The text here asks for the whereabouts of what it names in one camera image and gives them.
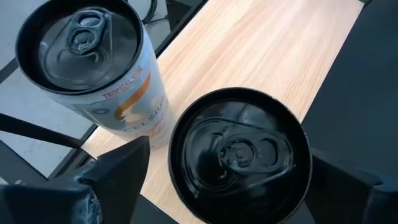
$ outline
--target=wooden tabletop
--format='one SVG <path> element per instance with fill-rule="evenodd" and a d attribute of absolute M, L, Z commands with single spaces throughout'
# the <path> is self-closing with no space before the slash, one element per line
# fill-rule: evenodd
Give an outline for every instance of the wooden tabletop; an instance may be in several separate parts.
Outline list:
<path fill-rule="evenodd" d="M 245 86 L 302 120 L 362 7 L 358 0 L 209 0 L 158 59 L 175 116 L 209 91 Z M 98 128 L 82 148 L 96 157 L 124 143 Z M 167 151 L 151 152 L 141 194 L 179 223 L 201 223 L 177 197 Z"/>

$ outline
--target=gray floor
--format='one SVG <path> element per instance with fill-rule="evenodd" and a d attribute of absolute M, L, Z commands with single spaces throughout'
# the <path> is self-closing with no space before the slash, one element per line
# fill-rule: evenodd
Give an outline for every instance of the gray floor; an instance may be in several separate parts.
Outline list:
<path fill-rule="evenodd" d="M 0 1 L 0 69 L 14 58 L 16 36 L 24 20 L 44 0 Z M 140 17 L 149 9 L 150 0 L 130 0 Z M 167 15 L 165 0 L 158 0 L 153 19 Z M 170 33 L 167 20 L 149 24 L 147 31 L 154 48 Z M 81 138 L 91 126 L 86 118 L 48 99 L 36 86 L 29 83 L 17 69 L 0 84 L 0 113 L 5 113 L 43 127 Z M 15 150 L 26 161 L 49 176 L 69 152 L 69 148 L 37 141 L 0 131 L 0 140 Z"/>

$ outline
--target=can rim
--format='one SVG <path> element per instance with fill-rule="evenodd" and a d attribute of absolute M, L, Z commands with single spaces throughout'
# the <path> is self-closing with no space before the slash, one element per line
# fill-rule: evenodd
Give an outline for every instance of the can rim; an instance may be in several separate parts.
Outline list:
<path fill-rule="evenodd" d="M 252 92 L 254 94 L 260 94 L 260 95 L 268 96 L 270 99 L 272 99 L 275 102 L 277 102 L 278 104 L 280 104 L 283 107 L 283 109 L 285 109 L 288 113 L 290 113 L 295 118 L 295 121 L 297 122 L 298 127 L 300 127 L 300 129 L 301 129 L 301 131 L 303 133 L 303 136 L 305 138 L 305 143 L 308 146 L 308 150 L 307 151 L 308 151 L 308 155 L 309 155 L 309 157 L 307 158 L 308 159 L 307 183 L 305 184 L 305 186 L 303 186 L 304 190 L 302 192 L 302 196 L 298 200 L 298 203 L 293 207 L 293 209 L 291 209 L 290 212 L 287 213 L 287 215 L 283 219 L 277 221 L 277 223 L 284 223 L 286 220 L 288 220 L 299 209 L 301 204 L 304 202 L 304 199 L 305 199 L 305 196 L 306 196 L 306 194 L 308 192 L 308 189 L 310 187 L 311 178 L 312 178 L 312 164 L 313 164 L 312 154 L 310 152 L 310 145 L 309 145 L 308 137 L 305 134 L 305 131 L 304 131 L 303 127 L 301 126 L 300 122 L 297 120 L 297 118 L 294 116 L 294 114 L 291 112 L 291 110 L 289 110 L 288 107 L 286 107 L 279 100 L 277 100 L 277 99 L 273 98 L 272 96 L 268 95 L 267 93 L 261 92 L 259 90 L 255 90 L 255 89 L 252 89 L 252 88 L 243 88 L 243 87 L 221 88 L 221 89 L 218 89 L 218 90 L 211 91 L 211 92 L 199 97 L 192 104 L 190 104 L 190 106 L 188 106 L 188 108 L 185 109 L 185 111 L 182 113 L 182 115 L 177 120 L 176 125 L 174 126 L 174 129 L 172 131 L 172 136 L 170 138 L 170 144 L 169 144 L 169 153 L 168 153 L 167 163 L 168 163 L 168 168 L 169 168 L 169 175 L 170 175 L 172 184 L 174 186 L 174 189 L 176 190 L 179 199 L 194 214 L 194 216 L 196 216 L 197 218 L 199 218 L 200 220 L 202 220 L 204 222 L 210 222 L 211 221 L 211 220 L 208 220 L 207 218 L 205 218 L 199 212 L 197 212 L 195 210 L 195 206 L 192 205 L 192 203 L 188 203 L 187 202 L 188 201 L 187 200 L 187 194 L 182 192 L 180 184 L 177 184 L 176 175 L 172 172 L 172 170 L 175 170 L 175 165 L 172 164 L 172 163 L 175 163 L 174 161 L 172 161 L 173 160 L 172 159 L 172 157 L 173 157 L 172 148 L 175 146 L 175 144 L 173 144 L 173 142 L 180 140 L 181 135 L 179 134 L 179 132 L 182 133 L 183 130 L 186 129 L 187 123 L 189 123 L 189 121 L 192 120 L 192 118 L 195 117 L 195 115 L 197 113 L 199 113 L 199 111 L 201 109 L 209 106 L 210 104 L 216 103 L 217 101 L 220 101 L 220 100 L 232 100 L 232 99 L 234 99 L 234 100 L 246 100 L 247 101 L 247 99 L 248 99 L 247 96 L 245 96 L 242 93 L 240 93 L 238 95 L 239 97 L 234 97 L 236 95 L 229 94 L 229 93 L 228 94 L 224 94 L 224 95 L 227 95 L 227 97 L 225 97 L 225 98 L 220 98 L 219 96 L 215 97 L 215 95 L 217 95 L 219 93 L 225 93 L 225 92 L 229 92 L 229 91 L 246 91 L 246 92 Z"/>
<path fill-rule="evenodd" d="M 103 90 L 109 86 L 111 86 L 112 84 L 115 84 L 117 81 L 119 81 L 120 79 L 122 79 L 122 77 L 125 76 L 125 74 L 127 74 L 128 71 L 130 71 L 130 69 L 134 66 L 134 64 L 137 62 L 138 58 L 141 55 L 142 52 L 142 48 L 144 46 L 144 25 L 142 24 L 137 12 L 134 10 L 134 8 L 132 8 L 132 6 L 130 4 L 128 4 L 127 2 L 124 2 L 122 0 L 117 0 L 117 1 L 112 1 L 113 6 L 115 5 L 115 3 L 117 2 L 117 4 L 119 4 L 119 6 L 116 6 L 116 8 L 119 9 L 123 9 L 125 10 L 125 7 L 127 7 L 127 9 L 129 10 L 129 14 L 130 16 L 128 18 L 126 18 L 127 20 L 129 20 L 132 24 L 132 26 L 135 28 L 135 30 L 137 31 L 137 48 L 136 51 L 134 52 L 133 57 L 131 58 L 130 62 L 126 65 L 126 71 L 123 72 L 122 74 L 120 74 L 119 76 L 117 76 L 116 78 L 114 78 L 113 80 L 110 80 L 108 82 L 106 82 L 105 84 L 98 86 L 96 88 L 92 88 L 92 89 L 88 89 L 88 90 L 78 90 L 78 91 L 73 91 L 73 90 L 67 90 L 64 88 L 60 88 L 59 86 L 55 86 L 54 84 L 50 83 L 49 81 L 44 81 L 44 82 L 48 82 L 48 85 L 43 85 L 42 83 L 37 81 L 37 77 L 41 76 L 44 77 L 44 74 L 38 75 L 38 73 L 42 73 L 40 72 L 40 69 L 37 68 L 37 65 L 35 65 L 37 62 L 36 59 L 34 59 L 34 62 L 29 62 L 32 65 L 23 65 L 25 64 L 25 62 L 23 62 L 23 60 L 26 59 L 21 59 L 22 55 L 24 55 L 23 57 L 28 57 L 27 54 L 32 55 L 34 52 L 37 51 L 36 47 L 30 47 L 30 50 L 28 50 L 29 52 L 26 53 L 26 49 L 25 45 L 32 45 L 32 43 L 34 41 L 30 40 L 30 37 L 27 37 L 26 32 L 28 32 L 29 30 L 27 30 L 27 27 L 32 26 L 32 29 L 37 28 L 38 26 L 42 26 L 42 25 L 46 25 L 48 23 L 53 22 L 54 19 L 57 18 L 53 18 L 52 20 L 45 20 L 43 19 L 42 16 L 43 12 L 48 11 L 48 10 L 53 10 L 53 5 L 57 4 L 57 5 L 62 5 L 62 4 L 67 4 L 67 6 L 70 6 L 73 4 L 70 1 L 65 2 L 65 1 L 47 1 L 45 3 L 43 3 L 41 6 L 39 6 L 31 15 L 29 15 L 29 17 L 24 21 L 23 25 L 21 26 L 18 35 L 17 35 L 17 40 L 16 40 L 16 46 L 15 46 L 15 52 L 16 52 L 16 60 L 17 63 L 20 67 L 20 69 L 22 70 L 23 74 L 25 75 L 25 77 L 31 81 L 33 84 L 35 84 L 36 86 L 38 86 L 39 88 L 41 88 L 42 90 L 45 90 L 47 92 L 51 92 L 51 93 L 56 93 L 59 95 L 87 95 L 90 93 L 94 93 L 96 91 L 100 91 Z M 92 7 L 92 6 L 99 6 L 99 7 L 104 7 L 104 5 L 109 4 L 109 1 L 92 1 L 92 0 L 79 0 L 79 1 L 75 1 L 76 6 L 74 6 L 76 9 L 75 10 L 79 10 L 81 8 L 84 7 Z M 29 40 L 29 43 L 23 43 L 22 44 L 22 40 L 24 40 L 26 42 L 26 40 Z"/>

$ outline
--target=can lid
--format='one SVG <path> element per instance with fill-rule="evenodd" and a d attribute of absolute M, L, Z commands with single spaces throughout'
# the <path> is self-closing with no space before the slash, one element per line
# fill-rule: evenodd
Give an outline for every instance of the can lid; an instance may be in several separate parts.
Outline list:
<path fill-rule="evenodd" d="M 67 90 L 87 90 L 128 69 L 137 50 L 137 31 L 123 16 L 87 7 L 57 21 L 40 43 L 46 79 Z"/>
<path fill-rule="evenodd" d="M 227 88 L 184 112 L 169 166 L 179 196 L 202 220 L 257 223 L 281 220 L 298 207 L 311 156 L 286 107 L 258 91 Z"/>

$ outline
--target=white can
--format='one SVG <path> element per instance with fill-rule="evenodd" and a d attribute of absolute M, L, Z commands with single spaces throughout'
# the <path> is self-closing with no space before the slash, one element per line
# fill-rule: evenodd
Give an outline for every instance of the white can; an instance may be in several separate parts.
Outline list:
<path fill-rule="evenodd" d="M 48 1 L 25 21 L 16 55 L 26 77 L 51 99 L 126 140 L 147 135 L 152 147 L 166 143 L 171 110 L 136 12 L 124 1 L 71 5 Z"/>

